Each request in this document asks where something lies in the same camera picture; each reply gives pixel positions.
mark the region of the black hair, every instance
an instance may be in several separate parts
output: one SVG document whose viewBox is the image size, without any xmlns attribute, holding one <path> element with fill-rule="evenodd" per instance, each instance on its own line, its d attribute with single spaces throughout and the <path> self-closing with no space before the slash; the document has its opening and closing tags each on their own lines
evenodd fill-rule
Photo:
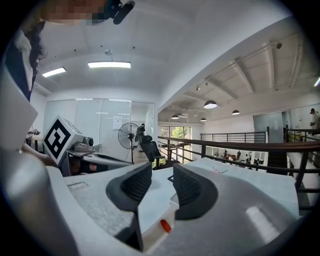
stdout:
<svg viewBox="0 0 320 256">
<path fill-rule="evenodd" d="M 33 70 L 34 78 L 39 72 L 39 61 L 47 56 L 45 54 L 45 48 L 41 44 L 40 37 L 42 30 L 44 30 L 45 24 L 45 21 L 41 21 L 37 23 L 31 31 L 25 34 L 25 36 L 29 39 L 31 45 L 29 62 Z"/>
</svg>

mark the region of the red button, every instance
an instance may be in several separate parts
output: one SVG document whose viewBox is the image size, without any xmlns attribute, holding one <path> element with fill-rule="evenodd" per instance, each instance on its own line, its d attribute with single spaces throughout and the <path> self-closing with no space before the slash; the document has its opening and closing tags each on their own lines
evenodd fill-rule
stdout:
<svg viewBox="0 0 320 256">
<path fill-rule="evenodd" d="M 160 221 L 160 224 L 161 224 L 161 226 L 163 227 L 163 229 L 164 229 L 165 232 L 167 232 L 167 233 L 170 233 L 170 232 L 171 232 L 171 227 L 170 227 L 170 225 L 168 224 L 168 222 L 167 222 L 166 220 L 162 219 L 162 220 Z"/>
</svg>

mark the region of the door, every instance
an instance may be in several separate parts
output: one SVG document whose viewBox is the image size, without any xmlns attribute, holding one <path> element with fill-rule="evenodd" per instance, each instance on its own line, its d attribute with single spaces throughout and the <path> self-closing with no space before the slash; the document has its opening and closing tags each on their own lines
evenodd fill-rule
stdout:
<svg viewBox="0 0 320 256">
<path fill-rule="evenodd" d="M 269 127 L 269 143 L 284 142 L 284 128 L 281 112 L 254 115 L 254 131 L 266 132 Z"/>
</svg>

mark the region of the black office chair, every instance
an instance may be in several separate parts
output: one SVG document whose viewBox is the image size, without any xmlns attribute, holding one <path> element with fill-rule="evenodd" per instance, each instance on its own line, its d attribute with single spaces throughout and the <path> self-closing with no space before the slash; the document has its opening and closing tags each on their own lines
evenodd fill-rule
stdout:
<svg viewBox="0 0 320 256">
<path fill-rule="evenodd" d="M 169 168 L 172 167 L 174 164 L 180 163 L 176 160 L 167 160 L 165 164 L 159 165 L 159 160 L 164 159 L 165 157 L 160 154 L 156 142 L 152 141 L 152 137 L 149 135 L 142 137 L 141 148 L 146 154 L 149 162 L 153 163 L 154 160 L 156 160 L 156 166 L 155 168 L 153 168 L 153 170 Z"/>
</svg>

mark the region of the standing fan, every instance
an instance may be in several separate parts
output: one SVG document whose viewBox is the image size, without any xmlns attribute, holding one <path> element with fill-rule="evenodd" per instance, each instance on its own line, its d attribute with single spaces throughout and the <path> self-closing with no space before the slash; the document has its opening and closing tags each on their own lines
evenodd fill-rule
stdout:
<svg viewBox="0 0 320 256">
<path fill-rule="evenodd" d="M 122 147 L 127 150 L 131 150 L 131 162 L 134 164 L 134 146 L 133 140 L 135 134 L 132 132 L 134 129 L 137 130 L 139 127 L 135 123 L 128 122 L 121 126 L 118 132 L 118 140 Z"/>
</svg>

